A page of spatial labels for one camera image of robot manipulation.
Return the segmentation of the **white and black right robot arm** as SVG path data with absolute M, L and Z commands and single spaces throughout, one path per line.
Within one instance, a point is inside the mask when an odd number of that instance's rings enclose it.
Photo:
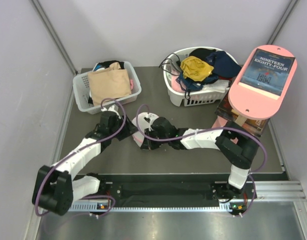
M 143 112 L 134 118 L 141 135 L 139 146 L 155 150 L 168 144 L 175 150 L 215 149 L 230 162 L 230 174 L 225 189 L 217 190 L 216 197 L 233 199 L 246 190 L 245 184 L 260 141 L 235 122 L 210 129 L 177 128 L 165 117 Z

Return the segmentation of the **white mesh laundry bag pink zipper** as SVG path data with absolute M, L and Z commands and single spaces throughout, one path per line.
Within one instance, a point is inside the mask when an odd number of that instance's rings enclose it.
M 145 116 L 145 113 L 147 112 L 141 112 L 137 117 L 135 117 L 133 120 L 132 120 L 132 123 L 137 126 L 137 121 L 138 121 L 138 126 L 140 128 L 140 130 L 144 133 L 145 132 L 145 121 L 144 121 L 144 116 Z M 132 135 L 132 138 L 133 140 L 135 141 L 135 143 L 141 147 L 142 143 L 143 143 L 143 140 L 144 140 L 144 136 L 139 132 L 137 131 L 136 133 L 134 133 Z

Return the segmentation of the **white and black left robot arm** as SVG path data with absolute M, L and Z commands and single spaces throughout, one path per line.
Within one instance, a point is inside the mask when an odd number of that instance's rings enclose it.
M 63 216 L 74 202 L 88 195 L 98 199 L 104 197 L 107 186 L 94 174 L 75 178 L 87 163 L 112 143 L 112 139 L 122 141 L 137 130 L 126 115 L 119 115 L 113 110 L 105 111 L 96 127 L 74 150 L 62 160 L 38 170 L 32 195 L 35 213 L 41 216 L 39 210 L 44 209 Z

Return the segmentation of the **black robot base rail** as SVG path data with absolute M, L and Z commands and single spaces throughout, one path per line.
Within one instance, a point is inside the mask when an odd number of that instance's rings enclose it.
M 242 194 L 216 197 L 224 190 L 228 174 L 94 174 L 100 179 L 100 194 L 109 194 L 117 208 L 217 207 L 220 201 L 251 200 L 254 187 L 245 184 Z

